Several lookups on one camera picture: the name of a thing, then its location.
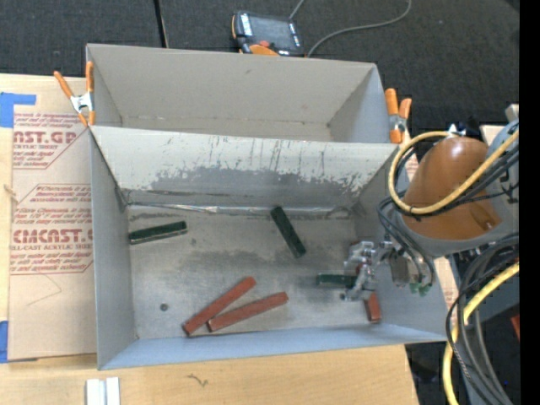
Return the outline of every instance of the black pole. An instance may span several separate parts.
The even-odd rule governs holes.
[[[163,17],[161,16],[161,8],[159,7],[159,0],[154,0],[155,18],[158,21],[159,39],[161,40],[162,48],[169,48],[167,43],[167,36],[165,35],[165,25],[163,23]]]

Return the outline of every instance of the yellow cable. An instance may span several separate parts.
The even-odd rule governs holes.
[[[421,207],[421,208],[413,207],[403,202],[397,195],[396,189],[394,187],[394,174],[396,173],[397,163],[399,162],[399,159],[405,154],[405,152],[407,152],[418,141],[422,141],[423,139],[432,138],[432,137],[446,138],[451,135],[452,134],[450,132],[442,132],[442,131],[423,133],[413,138],[410,142],[408,142],[407,144],[405,144],[399,149],[396,157],[391,163],[390,172],[388,173],[388,190],[390,191],[390,196],[392,200],[401,210],[406,210],[412,214],[429,214],[429,213],[436,212],[437,210],[440,210],[441,208],[455,201],[456,198],[462,195],[476,180],[478,180],[480,176],[506,151],[506,149],[517,140],[519,136],[519,129],[517,129],[510,137],[508,137],[478,167],[478,169],[471,174],[469,178],[467,178],[455,191],[453,191],[450,195],[447,195],[444,199],[436,202],[435,204],[431,204],[430,206]]]
[[[463,318],[467,322],[469,316],[474,312],[474,310],[482,303],[488,295],[493,293],[503,282],[510,279],[512,276],[516,275],[520,271],[520,263],[516,262],[512,266],[508,267],[498,276],[495,276],[488,284],[486,284],[474,297],[467,303],[465,310],[463,312]],[[452,339],[455,342],[457,340],[458,331],[457,325],[454,325],[452,328]],[[446,344],[445,354],[443,356],[443,365],[442,365],[442,380],[443,386],[445,388],[446,398],[450,405],[459,405],[459,402],[454,395],[454,388],[452,386],[451,379],[451,361],[452,361],[453,350],[450,343]]]

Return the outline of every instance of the box floor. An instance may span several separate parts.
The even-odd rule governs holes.
[[[184,235],[130,247],[138,338],[185,337],[184,321],[250,275],[255,288],[226,311],[280,291],[289,302],[211,334],[367,324],[361,302],[343,302],[341,289],[316,286],[319,272],[343,272],[348,248],[357,240],[352,216],[310,213],[289,219],[306,248],[300,258],[294,258],[269,211],[130,208],[130,231],[179,220],[188,228]],[[197,334],[210,333],[202,327]]]

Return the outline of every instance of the red wooden block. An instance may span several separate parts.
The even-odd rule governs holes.
[[[276,293],[265,297],[264,299],[253,301],[248,305],[239,307],[238,309],[230,310],[223,315],[218,315],[208,321],[208,329],[210,332],[215,332],[221,328],[225,328],[243,321],[252,316],[269,311],[274,307],[284,305],[289,300],[287,293]]]
[[[187,335],[193,334],[199,327],[204,325],[210,318],[216,316],[219,312],[225,309],[228,305],[239,299],[247,291],[255,286],[256,282],[252,276],[241,280],[232,289],[227,291],[221,297],[218,297],[210,305],[192,316],[188,321],[182,324],[182,328]]]

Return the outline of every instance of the blue tape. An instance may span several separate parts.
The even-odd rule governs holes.
[[[8,322],[0,321],[0,363],[8,362]]]
[[[14,126],[16,105],[35,105],[35,94],[15,94],[0,92],[0,127]]]

